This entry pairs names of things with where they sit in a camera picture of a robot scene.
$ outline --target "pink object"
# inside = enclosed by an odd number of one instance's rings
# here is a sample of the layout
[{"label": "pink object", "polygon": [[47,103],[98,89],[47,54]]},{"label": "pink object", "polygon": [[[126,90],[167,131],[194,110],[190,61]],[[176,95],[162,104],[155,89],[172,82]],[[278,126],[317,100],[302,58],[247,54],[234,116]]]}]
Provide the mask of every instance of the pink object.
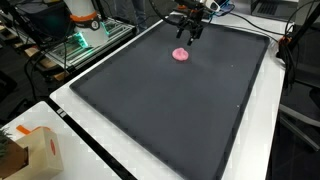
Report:
[{"label": "pink object", "polygon": [[183,48],[177,48],[172,52],[172,57],[177,61],[186,61],[189,57],[189,53]]}]

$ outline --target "orange label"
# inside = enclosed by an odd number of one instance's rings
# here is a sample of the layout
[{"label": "orange label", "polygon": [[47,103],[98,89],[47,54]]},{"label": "orange label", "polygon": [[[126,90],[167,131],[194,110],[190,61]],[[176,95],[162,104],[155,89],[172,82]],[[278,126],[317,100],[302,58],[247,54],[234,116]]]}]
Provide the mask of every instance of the orange label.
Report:
[{"label": "orange label", "polygon": [[56,148],[54,146],[54,142],[52,141],[52,139],[50,140],[50,144],[51,144],[51,151],[52,151],[53,155],[56,155]]}]

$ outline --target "floor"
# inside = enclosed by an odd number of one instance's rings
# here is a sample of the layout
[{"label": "floor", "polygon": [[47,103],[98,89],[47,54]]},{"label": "floor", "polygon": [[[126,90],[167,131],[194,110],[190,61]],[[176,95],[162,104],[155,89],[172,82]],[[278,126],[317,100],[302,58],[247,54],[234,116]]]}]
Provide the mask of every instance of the floor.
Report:
[{"label": "floor", "polygon": [[[106,1],[112,10],[111,14],[114,14],[113,1]],[[102,2],[105,9],[108,9],[107,3],[104,1]],[[171,7],[171,4],[162,3],[162,0],[155,0],[155,2],[162,5],[163,9],[161,11],[163,14],[170,12],[169,7]],[[128,7],[129,12],[131,12],[129,13],[130,19],[134,21],[133,11],[131,11],[132,5],[128,4]],[[149,3],[146,3],[146,9],[147,16],[150,16],[147,21],[150,26],[159,19],[154,17],[155,13],[151,9]],[[320,67],[320,61],[318,61],[317,56],[318,52],[316,50],[316,48],[319,47],[319,40],[320,33],[310,32],[310,34],[301,41],[302,43],[300,44],[299,52],[300,62]],[[4,102],[0,103],[0,124],[1,122],[5,122],[1,120],[8,120],[8,114],[22,99],[31,99],[30,84],[23,72],[23,66],[26,61],[26,57],[18,55],[11,47],[5,46],[0,49],[0,69],[14,78],[19,84],[17,89],[10,96],[6,98]],[[38,92],[39,95],[47,96],[50,92],[61,86],[61,84],[57,82],[45,83],[38,73],[34,73],[34,81],[41,91]],[[297,108],[313,118],[320,119],[320,110],[313,106],[311,100],[307,96],[308,91],[309,89],[307,87],[298,84],[293,87],[291,94],[286,98],[295,99],[299,97],[297,100],[292,100],[293,102],[296,102],[295,105]],[[26,109],[27,107],[22,107],[20,112],[23,112]],[[309,126],[301,123],[300,125],[307,130],[310,129]],[[319,129],[317,128],[312,128],[310,131],[319,133]],[[320,135],[315,136],[317,141],[319,141],[319,137]],[[295,137],[288,129],[279,123],[276,125],[273,141],[267,179],[320,180],[320,152],[313,152],[310,147],[306,146],[304,142]]]}]

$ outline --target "black mat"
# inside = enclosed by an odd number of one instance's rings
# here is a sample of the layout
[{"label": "black mat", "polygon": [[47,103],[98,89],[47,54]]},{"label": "black mat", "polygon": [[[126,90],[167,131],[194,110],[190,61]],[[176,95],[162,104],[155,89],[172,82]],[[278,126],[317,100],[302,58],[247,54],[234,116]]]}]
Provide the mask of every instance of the black mat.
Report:
[{"label": "black mat", "polygon": [[160,24],[71,88],[182,177],[220,179],[269,39],[209,25],[188,47],[175,34]]}]

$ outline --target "white table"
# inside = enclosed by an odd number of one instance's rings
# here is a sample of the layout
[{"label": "white table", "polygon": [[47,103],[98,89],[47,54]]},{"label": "white table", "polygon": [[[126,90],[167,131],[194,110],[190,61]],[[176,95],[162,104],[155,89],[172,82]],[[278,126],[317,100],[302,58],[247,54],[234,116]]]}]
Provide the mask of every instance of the white table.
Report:
[{"label": "white table", "polygon": [[4,127],[13,140],[23,136],[16,130],[18,125],[29,130],[47,126],[57,134],[64,171],[52,180],[121,179],[45,102],[36,104]]},{"label": "white table", "polygon": [[[241,15],[260,27],[279,33],[284,32],[285,23],[283,22]],[[254,29],[247,22],[231,15],[214,19],[212,23]],[[277,35],[272,36],[276,39],[280,38]],[[119,48],[52,93],[50,98],[139,180],[181,179],[178,174],[147,152],[69,88],[71,83],[106,61],[122,48]],[[282,61],[274,57],[276,51],[277,45],[276,43],[272,43],[267,50],[256,78],[223,175],[224,180],[265,179],[284,79]]]}]

